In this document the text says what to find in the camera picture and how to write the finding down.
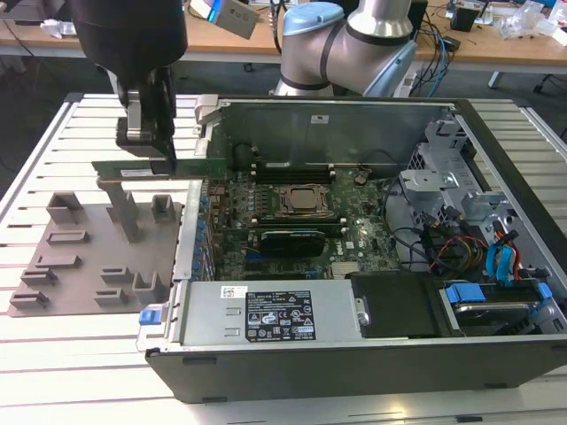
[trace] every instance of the green circuit board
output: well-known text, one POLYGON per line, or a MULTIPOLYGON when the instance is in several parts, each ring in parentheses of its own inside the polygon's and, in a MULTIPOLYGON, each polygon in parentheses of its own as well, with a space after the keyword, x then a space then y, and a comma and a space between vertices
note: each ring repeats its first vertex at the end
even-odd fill
POLYGON ((222 234, 221 256, 215 278, 220 281, 264 279, 342 278, 352 271, 396 270, 400 260, 379 215, 382 185, 354 182, 356 169, 340 168, 330 185, 316 187, 324 193, 320 216, 332 213, 346 219, 342 237, 325 239, 322 255, 308 259, 265 259, 258 241, 266 229, 255 228, 252 219, 281 214, 281 195, 290 185, 259 185, 240 178, 227 183, 225 213, 216 227, 222 234))

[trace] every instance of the gray plastic base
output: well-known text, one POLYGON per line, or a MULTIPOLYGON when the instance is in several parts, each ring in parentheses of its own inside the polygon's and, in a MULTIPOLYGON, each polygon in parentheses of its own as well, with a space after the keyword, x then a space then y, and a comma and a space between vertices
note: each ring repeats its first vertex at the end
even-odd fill
POLYGON ((133 243, 110 205, 81 205, 74 193, 55 194, 47 208, 52 220, 8 314, 136 313, 165 301, 182 206, 156 196, 151 204, 132 199, 128 208, 138 227, 133 243))

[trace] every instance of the blue cable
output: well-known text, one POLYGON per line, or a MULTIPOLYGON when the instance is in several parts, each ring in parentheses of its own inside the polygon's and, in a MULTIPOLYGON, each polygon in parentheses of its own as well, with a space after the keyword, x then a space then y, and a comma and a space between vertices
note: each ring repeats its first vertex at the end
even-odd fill
POLYGON ((435 79, 435 82, 433 83, 433 87, 431 88, 431 91, 429 93, 429 95, 427 97, 432 97, 433 94, 435 93, 435 91, 437 90, 437 88, 439 87, 439 84, 441 83, 441 75, 443 74, 443 69, 445 68, 445 62, 446 62, 446 56, 447 56, 447 49, 445 48, 445 41, 443 40, 443 37, 441 36, 440 33, 438 33, 437 31, 432 32, 432 31, 428 31, 426 29, 422 29, 421 31, 423 31, 426 34, 431 34, 431 35, 435 35, 437 37, 437 39, 439 40, 439 43, 441 44, 441 66, 437 72, 437 78, 435 79))

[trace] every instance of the power supply label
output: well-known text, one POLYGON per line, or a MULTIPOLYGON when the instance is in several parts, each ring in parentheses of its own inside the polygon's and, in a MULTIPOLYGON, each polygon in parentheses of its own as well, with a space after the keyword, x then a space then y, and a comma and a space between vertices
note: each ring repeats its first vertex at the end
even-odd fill
POLYGON ((251 343, 314 340, 311 291, 247 292, 246 339, 251 343))

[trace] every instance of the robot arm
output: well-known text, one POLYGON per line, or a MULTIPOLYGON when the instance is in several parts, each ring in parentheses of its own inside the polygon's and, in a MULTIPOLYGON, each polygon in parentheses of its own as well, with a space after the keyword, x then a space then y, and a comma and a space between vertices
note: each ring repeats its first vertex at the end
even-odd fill
POLYGON ((87 58, 114 73, 127 108, 116 143, 151 159, 155 174, 175 170, 175 93, 168 66, 187 50, 181 0, 68 0, 87 58))
POLYGON ((283 21, 282 76, 276 95, 332 94, 331 83, 388 97, 416 51, 411 0, 361 0, 347 19, 335 4, 300 4, 283 21))

